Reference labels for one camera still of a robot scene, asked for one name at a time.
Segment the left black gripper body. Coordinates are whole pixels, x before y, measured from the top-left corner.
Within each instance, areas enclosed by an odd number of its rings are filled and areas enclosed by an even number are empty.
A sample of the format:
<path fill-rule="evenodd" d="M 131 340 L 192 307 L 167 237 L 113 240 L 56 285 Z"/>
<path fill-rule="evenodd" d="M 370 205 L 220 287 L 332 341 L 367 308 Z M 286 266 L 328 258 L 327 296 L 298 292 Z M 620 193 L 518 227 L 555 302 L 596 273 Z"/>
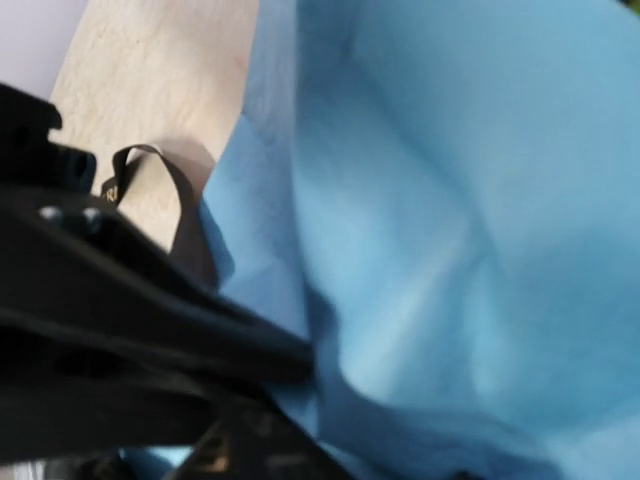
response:
<path fill-rule="evenodd" d="M 98 205 L 91 194 L 93 153 L 52 141 L 62 128 L 57 108 L 40 98 L 1 86 L 1 208 L 55 206 L 82 210 Z"/>

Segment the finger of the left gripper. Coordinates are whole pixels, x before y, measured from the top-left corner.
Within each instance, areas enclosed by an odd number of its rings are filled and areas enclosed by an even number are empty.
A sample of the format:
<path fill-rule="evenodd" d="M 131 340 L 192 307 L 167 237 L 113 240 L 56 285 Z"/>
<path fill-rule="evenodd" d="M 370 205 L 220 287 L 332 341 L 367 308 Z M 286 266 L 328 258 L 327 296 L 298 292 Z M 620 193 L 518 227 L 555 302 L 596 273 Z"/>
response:
<path fill-rule="evenodd" d="M 183 445 L 174 479 L 348 477 L 257 387 L 2 330 L 3 464 Z"/>
<path fill-rule="evenodd" d="M 1 322 L 246 380 L 302 380 L 313 369 L 306 342 L 208 293 L 92 196 L 2 196 Z"/>

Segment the black ribbon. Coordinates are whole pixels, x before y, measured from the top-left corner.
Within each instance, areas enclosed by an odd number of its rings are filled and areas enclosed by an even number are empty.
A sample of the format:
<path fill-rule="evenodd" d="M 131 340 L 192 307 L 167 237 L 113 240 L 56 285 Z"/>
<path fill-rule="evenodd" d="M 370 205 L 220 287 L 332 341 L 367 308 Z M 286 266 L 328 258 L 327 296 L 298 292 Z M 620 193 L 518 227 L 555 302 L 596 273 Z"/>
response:
<path fill-rule="evenodd" d="M 113 155 L 112 175 L 100 192 L 210 289 L 217 285 L 217 272 L 200 218 L 200 202 L 214 166 L 206 148 L 188 139 L 134 144 Z"/>

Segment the blue wrapping paper sheet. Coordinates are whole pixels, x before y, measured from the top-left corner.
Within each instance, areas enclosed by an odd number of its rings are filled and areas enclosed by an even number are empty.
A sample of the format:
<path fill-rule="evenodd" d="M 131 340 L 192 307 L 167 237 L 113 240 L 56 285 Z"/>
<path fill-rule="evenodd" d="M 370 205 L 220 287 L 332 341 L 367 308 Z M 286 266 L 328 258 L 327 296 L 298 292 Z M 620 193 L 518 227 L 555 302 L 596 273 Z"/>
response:
<path fill-rule="evenodd" d="M 264 1 L 201 218 L 358 479 L 639 475 L 639 19 Z"/>

